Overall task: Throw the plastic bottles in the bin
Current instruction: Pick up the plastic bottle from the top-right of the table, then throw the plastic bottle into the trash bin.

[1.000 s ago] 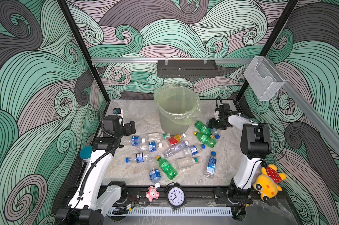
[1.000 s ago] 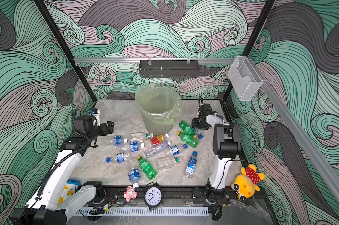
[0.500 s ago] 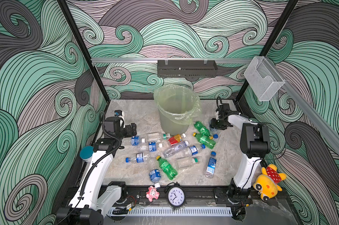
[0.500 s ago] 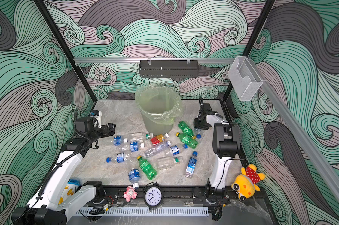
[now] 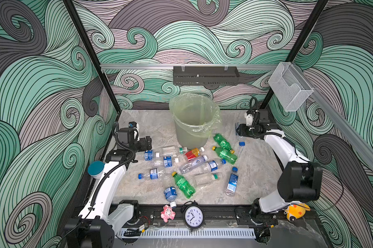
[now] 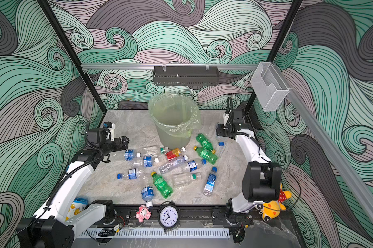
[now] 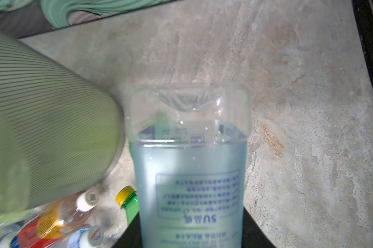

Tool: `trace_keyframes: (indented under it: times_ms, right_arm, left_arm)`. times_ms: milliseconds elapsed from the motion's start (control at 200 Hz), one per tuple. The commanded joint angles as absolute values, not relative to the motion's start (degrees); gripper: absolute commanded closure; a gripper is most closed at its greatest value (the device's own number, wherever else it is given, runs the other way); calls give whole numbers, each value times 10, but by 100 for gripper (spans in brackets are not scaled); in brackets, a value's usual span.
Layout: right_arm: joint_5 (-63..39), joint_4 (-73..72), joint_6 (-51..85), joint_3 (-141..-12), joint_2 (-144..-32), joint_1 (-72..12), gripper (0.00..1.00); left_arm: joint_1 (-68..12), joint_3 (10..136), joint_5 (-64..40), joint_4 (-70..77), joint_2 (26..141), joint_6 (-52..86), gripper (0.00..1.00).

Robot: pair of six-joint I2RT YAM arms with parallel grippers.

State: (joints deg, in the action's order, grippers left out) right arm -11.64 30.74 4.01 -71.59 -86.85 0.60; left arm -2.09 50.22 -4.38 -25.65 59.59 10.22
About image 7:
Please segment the light blue square bottle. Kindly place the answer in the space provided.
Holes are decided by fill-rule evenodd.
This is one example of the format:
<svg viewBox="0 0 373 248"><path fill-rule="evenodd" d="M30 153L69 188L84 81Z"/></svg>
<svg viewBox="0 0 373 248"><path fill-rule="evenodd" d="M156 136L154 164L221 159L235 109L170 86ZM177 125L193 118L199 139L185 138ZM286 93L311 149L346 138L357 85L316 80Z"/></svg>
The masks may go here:
<svg viewBox="0 0 373 248"><path fill-rule="evenodd" d="M248 89L139 85L125 97L145 248L242 246Z"/></svg>

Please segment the green bottle yellow cap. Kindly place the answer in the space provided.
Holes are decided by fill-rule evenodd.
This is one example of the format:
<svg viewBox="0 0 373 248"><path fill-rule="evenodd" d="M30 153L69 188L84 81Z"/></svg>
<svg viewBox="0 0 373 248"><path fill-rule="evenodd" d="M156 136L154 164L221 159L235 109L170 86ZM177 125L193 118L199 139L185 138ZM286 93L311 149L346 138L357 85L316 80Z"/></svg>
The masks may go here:
<svg viewBox="0 0 373 248"><path fill-rule="evenodd" d="M130 225L140 210L137 191L132 186L125 186L116 195L115 200L119 207L124 209L127 224Z"/></svg>

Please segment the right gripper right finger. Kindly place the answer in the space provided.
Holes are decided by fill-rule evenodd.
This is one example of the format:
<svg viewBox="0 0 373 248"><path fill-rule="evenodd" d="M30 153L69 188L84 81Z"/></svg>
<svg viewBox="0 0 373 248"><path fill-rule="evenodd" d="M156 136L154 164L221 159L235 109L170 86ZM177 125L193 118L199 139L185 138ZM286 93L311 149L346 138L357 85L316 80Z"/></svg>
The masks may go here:
<svg viewBox="0 0 373 248"><path fill-rule="evenodd" d="M247 209L243 210L242 246L241 248L276 248L259 228Z"/></svg>

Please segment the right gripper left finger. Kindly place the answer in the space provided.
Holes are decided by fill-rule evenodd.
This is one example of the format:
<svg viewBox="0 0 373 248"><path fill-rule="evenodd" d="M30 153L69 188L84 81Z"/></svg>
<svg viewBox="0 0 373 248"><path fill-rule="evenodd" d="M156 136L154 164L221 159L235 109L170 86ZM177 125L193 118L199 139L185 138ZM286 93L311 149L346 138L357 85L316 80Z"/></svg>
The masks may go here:
<svg viewBox="0 0 373 248"><path fill-rule="evenodd" d="M141 222L139 213L132 220L112 248L142 248Z"/></svg>

